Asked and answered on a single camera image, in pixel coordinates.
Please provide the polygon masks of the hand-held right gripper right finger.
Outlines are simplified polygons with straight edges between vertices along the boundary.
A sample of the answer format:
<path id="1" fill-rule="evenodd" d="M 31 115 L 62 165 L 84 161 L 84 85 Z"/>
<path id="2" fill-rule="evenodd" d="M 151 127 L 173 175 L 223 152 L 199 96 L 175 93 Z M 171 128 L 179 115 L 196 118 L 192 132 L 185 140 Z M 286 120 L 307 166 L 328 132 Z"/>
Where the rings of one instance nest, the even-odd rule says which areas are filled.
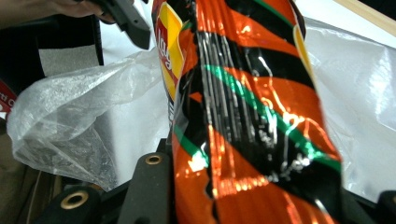
<path id="1" fill-rule="evenodd" d="M 346 224 L 375 224 L 375 219 L 373 218 L 374 203 L 346 189 L 341 189 L 341 194 Z"/>

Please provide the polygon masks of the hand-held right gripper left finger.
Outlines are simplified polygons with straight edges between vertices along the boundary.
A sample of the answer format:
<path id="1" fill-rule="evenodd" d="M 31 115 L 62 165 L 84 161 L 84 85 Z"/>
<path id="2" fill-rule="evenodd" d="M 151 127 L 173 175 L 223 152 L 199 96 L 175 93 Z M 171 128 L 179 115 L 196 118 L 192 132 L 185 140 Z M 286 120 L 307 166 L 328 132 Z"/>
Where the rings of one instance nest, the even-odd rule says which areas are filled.
<path id="1" fill-rule="evenodd" d="M 171 141 L 169 139 L 162 138 L 159 142 L 157 151 L 166 154 L 167 157 L 169 158 L 169 171 L 170 171 L 169 179 L 171 185 L 174 185 L 174 163 L 173 163 L 173 151 L 172 151 Z"/>

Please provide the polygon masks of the orange and black chip bag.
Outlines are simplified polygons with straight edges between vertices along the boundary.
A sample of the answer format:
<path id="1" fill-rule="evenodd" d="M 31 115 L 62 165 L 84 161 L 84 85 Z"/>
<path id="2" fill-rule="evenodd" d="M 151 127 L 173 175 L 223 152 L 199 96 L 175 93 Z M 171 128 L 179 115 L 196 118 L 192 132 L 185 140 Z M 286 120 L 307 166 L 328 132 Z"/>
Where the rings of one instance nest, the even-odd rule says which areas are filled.
<path id="1" fill-rule="evenodd" d="M 342 224 L 292 0 L 154 0 L 177 224 Z"/>

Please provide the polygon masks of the translucent white plastic bag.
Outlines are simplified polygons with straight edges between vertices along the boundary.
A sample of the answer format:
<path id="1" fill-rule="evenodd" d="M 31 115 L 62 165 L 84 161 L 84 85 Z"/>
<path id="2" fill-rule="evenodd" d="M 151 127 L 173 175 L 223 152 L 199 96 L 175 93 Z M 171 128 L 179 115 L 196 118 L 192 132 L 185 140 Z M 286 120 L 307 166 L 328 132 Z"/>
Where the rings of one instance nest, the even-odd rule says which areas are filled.
<path id="1" fill-rule="evenodd" d="M 307 20 L 305 44 L 347 190 L 396 190 L 396 49 Z M 37 170 L 114 189 L 167 135 L 155 50 L 37 81 L 7 123 L 14 157 Z"/>

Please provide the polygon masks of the black and grey cloth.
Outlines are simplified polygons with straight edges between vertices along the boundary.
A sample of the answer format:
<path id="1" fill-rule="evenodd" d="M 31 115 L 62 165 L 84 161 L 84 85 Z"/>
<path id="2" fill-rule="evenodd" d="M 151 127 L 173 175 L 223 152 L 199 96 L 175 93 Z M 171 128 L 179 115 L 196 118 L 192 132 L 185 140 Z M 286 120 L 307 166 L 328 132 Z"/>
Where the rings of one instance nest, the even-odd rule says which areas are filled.
<path id="1" fill-rule="evenodd" d="M 0 30 L 0 94 L 104 63 L 99 20 L 57 15 Z"/>

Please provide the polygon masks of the red printed packet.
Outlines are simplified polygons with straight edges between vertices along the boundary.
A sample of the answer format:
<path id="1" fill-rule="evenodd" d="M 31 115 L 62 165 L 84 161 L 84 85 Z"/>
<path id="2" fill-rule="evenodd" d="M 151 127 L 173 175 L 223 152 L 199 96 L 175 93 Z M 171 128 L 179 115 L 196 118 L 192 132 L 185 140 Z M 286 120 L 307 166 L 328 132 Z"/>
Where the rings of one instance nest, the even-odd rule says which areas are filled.
<path id="1" fill-rule="evenodd" d="M 17 95 L 0 79 L 0 119 L 7 120 L 7 116 L 14 106 Z"/>

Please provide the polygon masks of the light wooden strip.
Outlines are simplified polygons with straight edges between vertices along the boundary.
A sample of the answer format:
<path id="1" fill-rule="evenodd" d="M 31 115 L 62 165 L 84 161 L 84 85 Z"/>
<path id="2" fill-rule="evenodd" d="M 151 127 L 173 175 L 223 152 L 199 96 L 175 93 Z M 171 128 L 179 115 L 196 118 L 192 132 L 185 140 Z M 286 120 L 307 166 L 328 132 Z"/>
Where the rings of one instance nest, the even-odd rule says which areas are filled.
<path id="1" fill-rule="evenodd" d="M 355 14 L 366 19 L 375 26 L 381 28 L 387 33 L 396 37 L 396 21 L 392 18 L 378 12 L 377 10 L 366 6 L 359 0 L 333 0 L 342 7 L 354 12 Z"/>

